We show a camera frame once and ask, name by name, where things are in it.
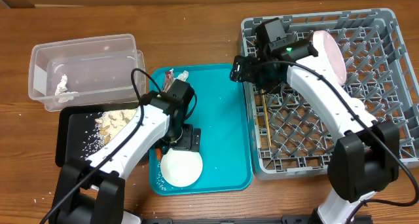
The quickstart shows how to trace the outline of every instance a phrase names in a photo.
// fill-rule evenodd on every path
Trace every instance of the blue tray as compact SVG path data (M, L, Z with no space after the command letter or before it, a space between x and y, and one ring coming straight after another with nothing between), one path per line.
M177 77L189 72L188 83L198 96L192 116L186 121L201 128L200 154L204 169L198 181L179 188L162 177L160 162L150 150L150 185L160 195L184 195L245 189L252 180L252 166L247 130L246 104L242 83L230 81L230 64L175 67ZM163 85L165 67L153 73L153 79ZM150 90L156 90L150 83ZM194 104L192 99L189 110Z

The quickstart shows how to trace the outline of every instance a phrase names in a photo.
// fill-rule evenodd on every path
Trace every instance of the dish rack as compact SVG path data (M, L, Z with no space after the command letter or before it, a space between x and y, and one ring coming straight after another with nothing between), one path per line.
M348 72L343 86L378 121L400 128L399 158L419 165L418 81L400 28L389 9L351 10L246 18L239 52L257 56L254 28L278 17L293 40L311 39L317 30L338 43ZM286 84L279 94L260 95L245 83L253 169L259 179L283 179L327 173L334 143L308 103Z

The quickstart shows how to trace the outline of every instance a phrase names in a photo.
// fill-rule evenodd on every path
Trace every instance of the gray dish rack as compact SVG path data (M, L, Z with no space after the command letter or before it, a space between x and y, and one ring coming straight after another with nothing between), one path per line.
M257 56L253 29L276 17L294 40L310 39L317 30L335 38L348 72L345 91L362 100L379 121L391 119L398 125L399 157L408 167L418 166L419 86L393 11L246 18L239 41L241 55ZM310 105L286 84L280 85L279 94L265 96L251 83L244 88L255 175L283 179L326 174L334 144Z

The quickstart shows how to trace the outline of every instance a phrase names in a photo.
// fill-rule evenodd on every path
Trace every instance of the clear plastic bin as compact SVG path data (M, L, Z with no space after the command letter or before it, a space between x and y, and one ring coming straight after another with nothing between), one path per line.
M141 51L130 34L91 37L41 44L33 47L29 64L28 93L47 111L67 106L96 103L119 103L136 100L131 84L131 70L144 69ZM55 95L62 76L67 75L67 91ZM145 91L145 76L136 73L140 92ZM60 103L63 97L72 100Z

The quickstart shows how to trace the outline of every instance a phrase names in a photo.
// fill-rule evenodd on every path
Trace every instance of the wooden table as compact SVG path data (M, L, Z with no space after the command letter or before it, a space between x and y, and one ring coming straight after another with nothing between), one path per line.
M51 206L60 171L54 163L58 113L27 95L36 44L131 33L151 73L162 66L232 62L247 17L379 7L395 12L419 74L417 0L0 10L0 223L38 223ZM419 177L419 169L412 171ZM127 181L125 207L148 218L280 217L310 214L330 188L327 176L253 179L244 191L163 197L152 192L145 165ZM377 197L401 202L412 195L401 174ZM375 223L417 223L419 206L371 204L361 214L372 214Z

